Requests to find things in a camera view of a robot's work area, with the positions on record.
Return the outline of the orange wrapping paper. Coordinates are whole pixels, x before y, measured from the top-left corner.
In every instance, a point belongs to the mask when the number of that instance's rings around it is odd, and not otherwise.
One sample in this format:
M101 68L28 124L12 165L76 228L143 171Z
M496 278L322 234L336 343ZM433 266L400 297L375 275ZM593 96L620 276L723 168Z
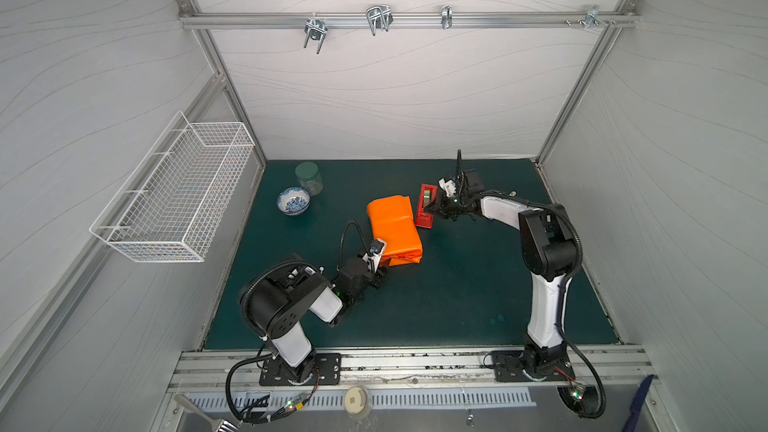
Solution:
M373 237L386 243L382 259L390 266L418 264L423 246L408 196L376 199L367 205Z

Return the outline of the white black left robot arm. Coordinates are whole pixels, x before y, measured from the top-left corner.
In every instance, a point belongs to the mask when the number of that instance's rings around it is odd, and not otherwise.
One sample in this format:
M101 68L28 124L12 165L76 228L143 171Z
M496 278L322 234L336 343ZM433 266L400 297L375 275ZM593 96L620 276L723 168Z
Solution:
M331 327L340 325L367 289L381 287L388 271L387 260L363 254L348 259L328 278L321 267L294 254L244 286L240 314L270 350L281 376L301 384L309 379L317 356L302 318L312 313Z

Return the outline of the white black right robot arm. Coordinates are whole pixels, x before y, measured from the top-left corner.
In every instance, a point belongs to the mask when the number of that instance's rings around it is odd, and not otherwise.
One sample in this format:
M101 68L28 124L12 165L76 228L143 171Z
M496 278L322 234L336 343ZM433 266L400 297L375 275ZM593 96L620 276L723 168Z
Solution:
M517 367L528 379L543 381L567 362L566 301L570 282L582 265L583 247L565 208L498 191L460 196L440 189L425 211L452 220L475 213L519 231L523 261L532 279L532 305Z

